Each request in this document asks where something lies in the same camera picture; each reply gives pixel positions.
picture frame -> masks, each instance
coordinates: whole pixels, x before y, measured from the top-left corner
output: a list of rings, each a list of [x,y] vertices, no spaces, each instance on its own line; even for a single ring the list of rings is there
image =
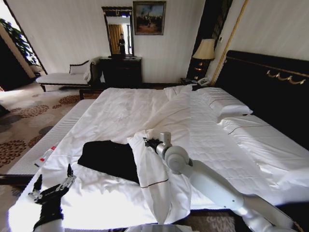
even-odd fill
[[[163,35],[166,1],[134,1],[135,35]]]

black cloth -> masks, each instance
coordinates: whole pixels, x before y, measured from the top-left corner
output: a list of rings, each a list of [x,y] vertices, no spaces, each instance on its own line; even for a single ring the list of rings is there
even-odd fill
[[[121,177],[138,184],[136,164],[129,144],[93,141],[84,144],[78,164],[102,173]]]
[[[120,54],[125,54],[126,53],[126,49],[124,45],[120,45],[120,44],[125,44],[125,40],[124,39],[119,39],[118,42],[118,46],[120,47]]]

wooden mirror frame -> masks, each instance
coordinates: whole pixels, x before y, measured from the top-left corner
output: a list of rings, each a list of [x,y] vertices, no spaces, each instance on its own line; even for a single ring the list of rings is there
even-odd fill
[[[133,8],[131,6],[102,6],[103,14],[104,14],[104,20],[106,25],[106,31],[107,31],[107,37],[108,42],[110,44],[110,51],[112,57],[134,57],[134,41],[133,41],[133,22],[132,22],[132,13]],[[132,54],[113,54],[112,53],[112,43],[111,43],[111,37],[110,37],[110,31],[108,28],[108,22],[107,22],[107,16],[118,16],[117,12],[129,12],[130,15],[130,30],[131,30],[131,40],[132,40]]]

red and white package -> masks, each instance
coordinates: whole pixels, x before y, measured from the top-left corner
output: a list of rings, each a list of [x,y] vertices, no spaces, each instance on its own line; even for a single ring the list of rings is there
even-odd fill
[[[48,149],[44,155],[39,157],[37,160],[34,161],[34,165],[37,167],[41,167],[45,162],[47,161],[48,157],[53,153],[53,151],[56,149],[59,143],[56,143],[54,146],[52,146],[50,149]]]

telephone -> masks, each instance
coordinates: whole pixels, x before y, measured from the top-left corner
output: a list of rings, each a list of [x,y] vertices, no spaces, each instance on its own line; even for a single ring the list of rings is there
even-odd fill
[[[209,84],[209,79],[207,77],[204,77],[204,78],[198,80],[197,83],[200,86],[207,86]]]

